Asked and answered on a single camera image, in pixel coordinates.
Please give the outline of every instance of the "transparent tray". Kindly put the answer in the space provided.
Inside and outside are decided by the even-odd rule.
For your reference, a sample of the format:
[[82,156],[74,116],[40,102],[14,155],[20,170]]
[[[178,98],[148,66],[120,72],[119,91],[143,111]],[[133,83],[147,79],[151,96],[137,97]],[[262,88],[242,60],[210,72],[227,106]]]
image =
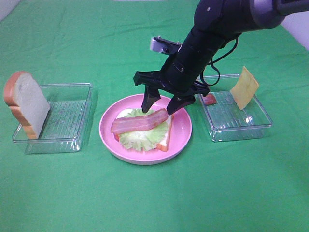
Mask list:
[[79,151],[89,119],[92,85],[50,84],[40,87],[51,106],[40,136],[29,140],[19,124],[12,136],[13,143],[25,154]]
[[[211,87],[216,104],[205,105],[202,95],[198,96],[209,135],[214,142],[262,138],[272,126],[271,118],[255,95],[243,110],[238,108],[229,90],[239,77],[239,74],[220,76],[219,83]],[[217,78],[204,77],[208,84],[214,83]]]

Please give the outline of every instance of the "table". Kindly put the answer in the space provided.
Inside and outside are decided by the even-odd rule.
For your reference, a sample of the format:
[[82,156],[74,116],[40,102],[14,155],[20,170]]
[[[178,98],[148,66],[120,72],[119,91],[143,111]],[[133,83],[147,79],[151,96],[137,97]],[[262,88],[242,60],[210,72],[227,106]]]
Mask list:
[[258,80],[274,121],[268,137],[214,143],[196,103],[186,107],[191,139],[167,162],[129,164],[101,141],[105,110],[143,92],[135,71],[166,59],[149,51],[150,38],[182,42],[197,3],[22,1],[0,23],[1,89],[26,70],[40,85],[89,82],[97,94],[77,153],[23,154],[11,141],[17,120],[0,102],[1,231],[309,231],[309,53],[281,26],[244,33],[217,64],[222,74],[246,66]]

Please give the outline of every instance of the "lettuce leaf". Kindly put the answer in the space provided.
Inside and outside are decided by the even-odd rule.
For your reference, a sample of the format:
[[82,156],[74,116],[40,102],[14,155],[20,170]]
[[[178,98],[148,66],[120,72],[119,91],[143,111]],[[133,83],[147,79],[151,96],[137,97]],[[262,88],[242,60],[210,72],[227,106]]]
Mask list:
[[[126,117],[149,115],[153,112],[154,110],[149,110],[147,113],[143,113],[141,109],[133,109]],[[164,139],[168,129],[167,122],[163,122],[151,130],[122,133],[119,135],[119,142],[127,149],[133,148],[137,151],[149,151],[156,148],[157,144]]]

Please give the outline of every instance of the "slice of bread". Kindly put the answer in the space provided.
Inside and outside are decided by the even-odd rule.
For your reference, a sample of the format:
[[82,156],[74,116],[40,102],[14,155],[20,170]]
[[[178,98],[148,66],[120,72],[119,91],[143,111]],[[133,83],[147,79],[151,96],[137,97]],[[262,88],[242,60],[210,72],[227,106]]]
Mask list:
[[50,105],[30,73],[13,73],[4,86],[4,101],[23,126],[27,137],[38,139]]
[[[126,116],[132,110],[133,109],[124,109],[124,110],[122,110],[118,114],[117,118]],[[167,124],[169,125],[169,129],[165,133],[164,139],[162,139],[161,142],[159,142],[157,144],[156,149],[161,150],[161,151],[167,151],[169,149],[169,137],[170,137],[171,127],[172,127],[172,120],[173,120],[173,115],[169,115],[169,117],[166,120]],[[118,134],[114,134],[114,138],[117,141],[119,141],[119,135]]]

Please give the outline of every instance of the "robotic arm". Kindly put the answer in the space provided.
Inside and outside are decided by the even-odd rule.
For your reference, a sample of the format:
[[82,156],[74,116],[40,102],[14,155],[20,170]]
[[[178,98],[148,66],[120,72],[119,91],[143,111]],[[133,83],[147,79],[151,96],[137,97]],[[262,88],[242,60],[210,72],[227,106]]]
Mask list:
[[135,73],[135,85],[145,85],[143,112],[160,99],[159,89],[174,95],[169,115],[193,104],[195,94],[206,96],[209,86],[196,79],[219,49],[243,32],[274,28],[286,15],[308,10],[309,0],[201,0],[183,44],[153,38],[169,56],[161,70]]

